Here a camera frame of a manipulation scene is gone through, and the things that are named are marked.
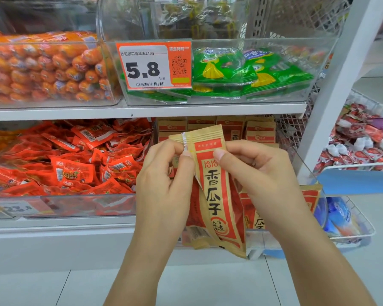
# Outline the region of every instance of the forearm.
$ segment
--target forearm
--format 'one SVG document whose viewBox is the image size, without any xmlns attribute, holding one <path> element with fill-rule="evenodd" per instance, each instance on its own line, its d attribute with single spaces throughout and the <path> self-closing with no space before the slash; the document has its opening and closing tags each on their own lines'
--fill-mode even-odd
<svg viewBox="0 0 383 306">
<path fill-rule="evenodd" d="M 376 305 L 337 247 L 314 219 L 285 238 L 285 252 L 301 306 Z"/>
<path fill-rule="evenodd" d="M 170 256 L 153 242 L 135 238 L 129 246 L 104 306 L 151 306 L 156 303 L 158 282 Z"/>
</svg>

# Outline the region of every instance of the fingernail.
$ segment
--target fingernail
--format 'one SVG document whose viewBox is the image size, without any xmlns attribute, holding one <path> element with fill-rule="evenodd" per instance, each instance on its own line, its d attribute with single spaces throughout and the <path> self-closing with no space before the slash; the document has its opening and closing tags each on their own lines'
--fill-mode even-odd
<svg viewBox="0 0 383 306">
<path fill-rule="evenodd" d="M 219 162 L 225 153 L 226 151 L 224 149 L 217 148 L 213 151 L 213 157 Z"/>
<path fill-rule="evenodd" d="M 193 157 L 192 157 L 192 154 L 191 154 L 190 151 L 188 151 L 188 150 L 183 150 L 182 155 L 183 155 L 183 156 L 190 157 L 190 158 L 193 158 Z"/>
</svg>

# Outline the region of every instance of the person's right hand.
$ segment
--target person's right hand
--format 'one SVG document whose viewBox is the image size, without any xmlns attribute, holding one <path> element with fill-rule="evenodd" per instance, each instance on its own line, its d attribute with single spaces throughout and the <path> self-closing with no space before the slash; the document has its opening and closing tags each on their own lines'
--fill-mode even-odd
<svg viewBox="0 0 383 306">
<path fill-rule="evenodd" d="M 267 229 L 278 239 L 317 222 L 299 188 L 285 150 L 246 140 L 226 142 L 213 153 L 247 191 Z"/>
</svg>

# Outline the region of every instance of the shelf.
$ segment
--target shelf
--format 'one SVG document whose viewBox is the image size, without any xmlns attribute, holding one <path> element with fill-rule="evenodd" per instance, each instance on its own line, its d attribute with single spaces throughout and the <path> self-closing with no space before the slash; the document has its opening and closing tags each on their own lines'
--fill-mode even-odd
<svg viewBox="0 0 383 306">
<path fill-rule="evenodd" d="M 100 119 L 136 117 L 178 117 L 209 115 L 302 115 L 306 102 L 199 104 L 178 106 L 127 106 L 121 101 L 114 106 L 83 106 L 56 108 L 7 108 L 0 109 L 0 121 L 51 120 L 51 119 Z"/>
</svg>

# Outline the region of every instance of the qr code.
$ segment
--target qr code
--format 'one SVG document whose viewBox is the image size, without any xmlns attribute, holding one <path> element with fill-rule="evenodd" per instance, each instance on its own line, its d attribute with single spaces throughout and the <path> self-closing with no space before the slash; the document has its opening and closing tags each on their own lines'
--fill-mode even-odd
<svg viewBox="0 0 383 306">
<path fill-rule="evenodd" d="M 172 59 L 171 71 L 173 75 L 186 75 L 187 59 Z"/>
</svg>

